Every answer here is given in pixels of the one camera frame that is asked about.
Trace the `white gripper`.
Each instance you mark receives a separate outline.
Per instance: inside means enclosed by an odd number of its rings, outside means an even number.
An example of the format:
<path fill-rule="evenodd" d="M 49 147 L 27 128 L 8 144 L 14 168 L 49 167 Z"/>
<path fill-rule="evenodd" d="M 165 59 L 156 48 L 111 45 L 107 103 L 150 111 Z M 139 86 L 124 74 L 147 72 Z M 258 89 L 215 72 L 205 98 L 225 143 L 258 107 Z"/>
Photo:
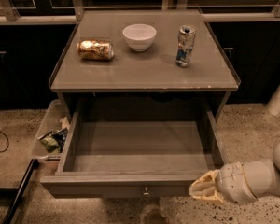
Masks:
<path fill-rule="evenodd" d="M 240 162 L 225 164 L 219 170 L 208 171 L 191 184 L 189 195 L 195 200 L 215 205 L 224 204 L 224 198 L 237 204 L 257 200 L 247 184 Z"/>

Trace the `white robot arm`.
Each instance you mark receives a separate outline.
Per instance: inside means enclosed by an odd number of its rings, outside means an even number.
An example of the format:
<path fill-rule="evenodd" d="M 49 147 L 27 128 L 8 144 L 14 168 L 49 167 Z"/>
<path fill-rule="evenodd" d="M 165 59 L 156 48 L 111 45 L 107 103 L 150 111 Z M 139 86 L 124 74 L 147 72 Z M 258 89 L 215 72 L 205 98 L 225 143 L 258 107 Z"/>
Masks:
<path fill-rule="evenodd" d="M 215 204 L 280 198 L 280 85 L 266 105 L 225 108 L 219 133 L 231 161 L 194 181 L 189 195 Z"/>

